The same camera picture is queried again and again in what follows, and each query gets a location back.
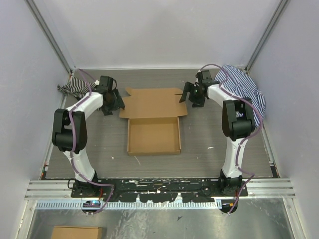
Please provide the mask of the brown cardboard box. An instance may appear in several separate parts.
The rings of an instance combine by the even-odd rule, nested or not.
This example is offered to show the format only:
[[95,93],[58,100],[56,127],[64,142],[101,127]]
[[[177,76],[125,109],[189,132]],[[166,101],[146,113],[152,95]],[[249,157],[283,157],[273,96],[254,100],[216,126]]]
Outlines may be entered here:
[[179,118],[187,115],[179,88],[127,87],[125,108],[119,117],[128,120],[127,153],[130,156],[181,153]]

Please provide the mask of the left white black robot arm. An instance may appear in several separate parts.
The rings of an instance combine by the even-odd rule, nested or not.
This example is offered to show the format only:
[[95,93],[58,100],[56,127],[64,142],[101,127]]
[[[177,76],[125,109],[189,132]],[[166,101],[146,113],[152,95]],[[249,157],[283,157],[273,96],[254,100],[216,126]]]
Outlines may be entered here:
[[117,81],[101,76],[94,88],[89,88],[83,98],[66,109],[54,113],[52,143],[68,158],[75,173],[73,190],[90,198],[97,196],[106,184],[98,182],[87,152],[88,141],[86,119],[96,110],[109,116],[113,111],[124,109],[125,104],[117,89]]

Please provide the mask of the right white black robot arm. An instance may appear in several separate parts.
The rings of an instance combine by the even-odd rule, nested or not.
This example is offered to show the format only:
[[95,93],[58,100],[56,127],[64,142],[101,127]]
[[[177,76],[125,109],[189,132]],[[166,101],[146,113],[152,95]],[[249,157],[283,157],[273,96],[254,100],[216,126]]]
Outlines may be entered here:
[[256,128],[252,101],[228,92],[212,79],[209,70],[198,70],[196,78],[194,83],[185,83],[179,102],[189,99],[193,108],[200,108],[210,99],[222,107],[222,131],[227,147],[218,187],[220,193],[228,197],[242,185],[243,151],[246,140]]

